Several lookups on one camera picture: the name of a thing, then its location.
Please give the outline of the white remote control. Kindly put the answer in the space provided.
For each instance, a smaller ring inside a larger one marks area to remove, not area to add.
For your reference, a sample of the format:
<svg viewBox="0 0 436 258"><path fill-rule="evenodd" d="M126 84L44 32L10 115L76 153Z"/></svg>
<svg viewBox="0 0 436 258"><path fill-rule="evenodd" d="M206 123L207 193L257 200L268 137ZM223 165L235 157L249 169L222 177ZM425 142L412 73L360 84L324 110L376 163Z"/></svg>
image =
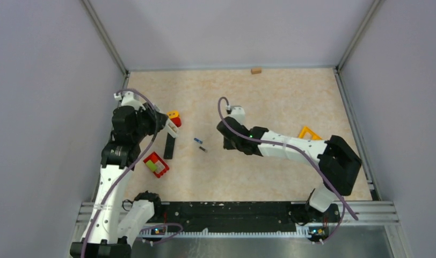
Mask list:
<svg viewBox="0 0 436 258"><path fill-rule="evenodd" d="M168 118L166 120L165 126L164 128L166 129L167 133L173 137L173 138L177 138L178 137L178 127L173 123L173 121Z"/></svg>

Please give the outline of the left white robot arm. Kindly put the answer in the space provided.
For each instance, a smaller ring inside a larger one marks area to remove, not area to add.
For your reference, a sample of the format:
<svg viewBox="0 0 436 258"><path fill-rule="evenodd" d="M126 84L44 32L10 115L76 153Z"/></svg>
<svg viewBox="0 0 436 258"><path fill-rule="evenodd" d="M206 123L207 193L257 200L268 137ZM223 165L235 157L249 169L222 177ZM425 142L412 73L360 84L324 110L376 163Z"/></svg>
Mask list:
<svg viewBox="0 0 436 258"><path fill-rule="evenodd" d="M120 209L135 165L169 123L167 114L135 89L119 90L111 138L101 152L100 180L91 218L81 238L72 242L71 257L130 257L144 224L162 217L162 207L137 200L123 220Z"/></svg>

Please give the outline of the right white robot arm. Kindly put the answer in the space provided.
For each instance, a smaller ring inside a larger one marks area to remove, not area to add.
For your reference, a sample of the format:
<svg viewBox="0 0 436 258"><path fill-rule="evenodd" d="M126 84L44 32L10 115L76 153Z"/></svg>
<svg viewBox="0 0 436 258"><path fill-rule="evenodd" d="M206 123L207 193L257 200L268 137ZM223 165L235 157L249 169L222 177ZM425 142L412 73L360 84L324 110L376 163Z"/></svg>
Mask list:
<svg viewBox="0 0 436 258"><path fill-rule="evenodd" d="M338 199L356 219L356 213L344 200L350 196L362 166L362 160L340 136L328 140L307 140L288 137L265 127L244 126L245 111L241 106L219 110L217 130L223 135L223 148L237 150L246 155L278 157L311 165L323 184L314 189L307 201L305 214L311 221L320 221L331 203Z"/></svg>

